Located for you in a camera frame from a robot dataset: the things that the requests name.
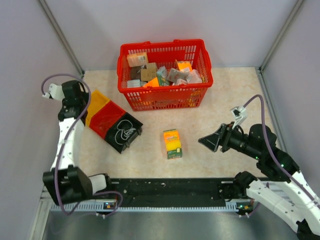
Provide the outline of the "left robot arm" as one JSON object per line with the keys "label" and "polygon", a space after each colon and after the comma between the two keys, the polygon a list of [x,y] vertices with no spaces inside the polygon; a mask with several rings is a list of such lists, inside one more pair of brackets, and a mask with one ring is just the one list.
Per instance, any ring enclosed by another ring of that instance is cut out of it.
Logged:
{"label": "left robot arm", "polygon": [[87,176],[79,167],[81,136],[86,125],[89,93],[78,80],[50,84],[46,98],[58,100],[62,106],[57,115],[59,139],[50,171],[42,180],[57,206],[90,200],[97,193],[109,198],[114,191],[106,173]]}

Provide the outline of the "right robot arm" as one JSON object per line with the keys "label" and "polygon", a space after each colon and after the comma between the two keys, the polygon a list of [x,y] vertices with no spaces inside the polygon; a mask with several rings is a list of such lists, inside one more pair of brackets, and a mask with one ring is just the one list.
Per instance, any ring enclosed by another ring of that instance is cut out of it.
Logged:
{"label": "right robot arm", "polygon": [[289,201],[272,192],[261,180],[248,171],[239,172],[220,196],[226,201],[240,198],[253,199],[281,218],[300,240],[320,238],[320,203],[308,186],[293,158],[276,146],[277,136],[269,127],[254,124],[245,134],[234,122],[223,123],[218,130],[201,137],[198,142],[212,152],[230,149],[256,159],[256,167],[281,188]]}

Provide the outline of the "yellow plastic bin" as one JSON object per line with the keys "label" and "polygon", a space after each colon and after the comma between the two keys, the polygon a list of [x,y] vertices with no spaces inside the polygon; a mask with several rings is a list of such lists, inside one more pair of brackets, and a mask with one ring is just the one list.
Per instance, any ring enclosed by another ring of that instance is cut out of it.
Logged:
{"label": "yellow plastic bin", "polygon": [[92,120],[92,117],[98,113],[108,102],[110,99],[103,95],[99,90],[94,90],[91,93],[91,101],[90,105],[87,109],[87,116],[85,119],[85,125],[90,126],[90,122]]}

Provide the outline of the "red plastic bin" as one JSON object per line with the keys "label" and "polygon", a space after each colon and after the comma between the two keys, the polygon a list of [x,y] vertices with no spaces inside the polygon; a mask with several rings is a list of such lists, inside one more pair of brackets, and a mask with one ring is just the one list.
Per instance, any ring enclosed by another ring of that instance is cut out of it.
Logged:
{"label": "red plastic bin", "polygon": [[126,113],[113,101],[105,104],[90,120],[89,127],[102,139],[107,135],[108,130]]}

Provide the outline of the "sponge daddy package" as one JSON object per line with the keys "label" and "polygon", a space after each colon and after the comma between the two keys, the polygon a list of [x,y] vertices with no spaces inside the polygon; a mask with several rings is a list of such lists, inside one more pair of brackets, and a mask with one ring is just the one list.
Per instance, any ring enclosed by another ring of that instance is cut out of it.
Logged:
{"label": "sponge daddy package", "polygon": [[163,131],[163,139],[168,160],[183,156],[181,139],[177,129]]}

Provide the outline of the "black plastic bin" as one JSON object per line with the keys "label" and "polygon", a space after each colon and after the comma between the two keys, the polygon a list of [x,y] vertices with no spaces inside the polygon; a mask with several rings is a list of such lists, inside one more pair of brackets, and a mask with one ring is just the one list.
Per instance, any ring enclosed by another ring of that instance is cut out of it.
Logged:
{"label": "black plastic bin", "polygon": [[104,140],[121,154],[142,134],[142,126],[143,124],[139,120],[126,112],[108,130]]}

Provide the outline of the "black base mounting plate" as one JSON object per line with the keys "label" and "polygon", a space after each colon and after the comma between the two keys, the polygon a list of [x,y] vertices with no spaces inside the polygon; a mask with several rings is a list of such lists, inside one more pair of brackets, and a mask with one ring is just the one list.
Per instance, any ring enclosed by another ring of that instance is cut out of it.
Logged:
{"label": "black base mounting plate", "polygon": [[226,201],[244,200],[232,178],[112,178],[105,191],[122,194],[124,207],[224,207]]}

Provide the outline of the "brown cardboard box in basket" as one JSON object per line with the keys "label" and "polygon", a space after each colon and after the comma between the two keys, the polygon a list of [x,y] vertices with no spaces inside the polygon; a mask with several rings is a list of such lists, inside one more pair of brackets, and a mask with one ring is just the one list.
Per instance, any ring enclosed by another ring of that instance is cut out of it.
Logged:
{"label": "brown cardboard box in basket", "polygon": [[155,62],[147,63],[140,70],[140,80],[142,82],[150,82],[157,77],[157,64]]}

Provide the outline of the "orange box in basket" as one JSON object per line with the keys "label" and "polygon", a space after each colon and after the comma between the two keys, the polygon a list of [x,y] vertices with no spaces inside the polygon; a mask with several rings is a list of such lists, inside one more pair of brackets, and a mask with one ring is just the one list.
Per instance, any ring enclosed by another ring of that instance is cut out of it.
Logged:
{"label": "orange box in basket", "polygon": [[148,55],[146,52],[128,54],[126,59],[128,62],[128,66],[131,68],[143,66],[149,63]]}

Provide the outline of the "clear packet in basket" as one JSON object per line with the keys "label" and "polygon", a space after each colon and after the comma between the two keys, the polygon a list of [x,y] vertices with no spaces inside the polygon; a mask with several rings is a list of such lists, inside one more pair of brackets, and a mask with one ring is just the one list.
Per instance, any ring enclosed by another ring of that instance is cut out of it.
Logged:
{"label": "clear packet in basket", "polygon": [[170,71],[168,72],[168,75],[167,75],[167,80],[169,82],[172,82],[172,83],[176,83],[178,79],[183,79],[183,80],[186,80],[187,77],[188,77],[188,73],[187,72],[182,72],[180,70],[177,70],[175,68],[171,68]]}

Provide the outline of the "orange sponge pack in basket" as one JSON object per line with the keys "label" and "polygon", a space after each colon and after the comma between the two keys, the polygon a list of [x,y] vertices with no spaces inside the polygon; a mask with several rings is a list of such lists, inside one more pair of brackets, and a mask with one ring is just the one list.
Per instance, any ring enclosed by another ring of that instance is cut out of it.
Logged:
{"label": "orange sponge pack in basket", "polygon": [[177,61],[176,60],[175,62],[176,62],[178,70],[183,73],[190,73],[193,70],[190,61]]}

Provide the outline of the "red plastic shopping basket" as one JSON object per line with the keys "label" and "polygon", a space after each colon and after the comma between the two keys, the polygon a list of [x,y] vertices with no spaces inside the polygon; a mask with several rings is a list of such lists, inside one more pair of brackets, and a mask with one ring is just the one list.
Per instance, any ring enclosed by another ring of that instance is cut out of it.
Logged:
{"label": "red plastic shopping basket", "polygon": [[[141,81],[141,69],[129,67],[127,55],[147,53],[148,63],[156,63],[156,77]],[[167,80],[176,61],[190,61],[192,71],[186,80]],[[117,61],[118,90],[134,111],[195,108],[213,85],[212,65],[202,39],[175,39],[170,42],[127,43],[120,47]]]}

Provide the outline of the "aluminium frame rail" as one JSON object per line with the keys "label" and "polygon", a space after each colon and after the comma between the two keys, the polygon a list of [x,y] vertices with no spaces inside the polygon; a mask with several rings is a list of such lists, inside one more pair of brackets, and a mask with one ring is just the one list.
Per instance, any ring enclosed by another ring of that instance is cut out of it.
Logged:
{"label": "aluminium frame rail", "polygon": [[108,217],[118,212],[251,213],[254,200],[280,217],[304,218],[315,209],[306,182],[278,181],[282,197],[248,172],[224,178],[108,178],[99,174],[62,182],[43,177],[46,191],[66,215],[75,211]]}

